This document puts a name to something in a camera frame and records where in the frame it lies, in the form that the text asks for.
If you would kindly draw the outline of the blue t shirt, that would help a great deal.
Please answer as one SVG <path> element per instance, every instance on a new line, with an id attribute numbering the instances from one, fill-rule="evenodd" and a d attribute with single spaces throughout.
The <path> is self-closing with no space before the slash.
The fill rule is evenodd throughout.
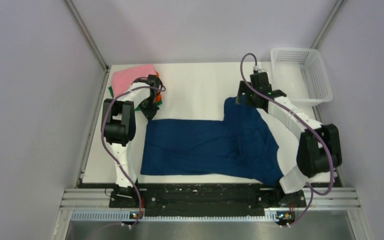
<path id="1" fill-rule="evenodd" d="M 224 101 L 223 120 L 149 121 L 140 172 L 148 176 L 220 174 L 273 186 L 283 177 L 278 150 L 259 111 L 229 97 Z"/>

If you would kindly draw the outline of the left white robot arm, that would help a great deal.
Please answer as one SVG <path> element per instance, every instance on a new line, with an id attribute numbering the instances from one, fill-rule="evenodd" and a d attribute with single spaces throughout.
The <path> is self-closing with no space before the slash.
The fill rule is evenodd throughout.
<path id="1" fill-rule="evenodd" d="M 136 110 L 150 121 L 159 108 L 161 93 L 166 90 L 157 73 L 135 79 L 127 89 L 102 105 L 100 140 L 115 162 L 115 195 L 129 207 L 140 202 L 138 176 L 133 168 L 133 139 L 136 135 Z"/>

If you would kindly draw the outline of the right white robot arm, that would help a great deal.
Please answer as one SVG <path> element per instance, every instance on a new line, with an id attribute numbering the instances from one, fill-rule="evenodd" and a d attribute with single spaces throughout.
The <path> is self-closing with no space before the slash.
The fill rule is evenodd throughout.
<path id="1" fill-rule="evenodd" d="M 287 206 L 294 194 L 301 191 L 311 179 L 329 173 L 327 195 L 335 182 L 335 169 L 342 163 L 339 129 L 310 118 L 296 107 L 282 90 L 272 89 L 265 71 L 254 71 L 250 80 L 239 82 L 236 104 L 262 109 L 280 121 L 298 140 L 296 164 L 276 181 L 273 200 Z"/>

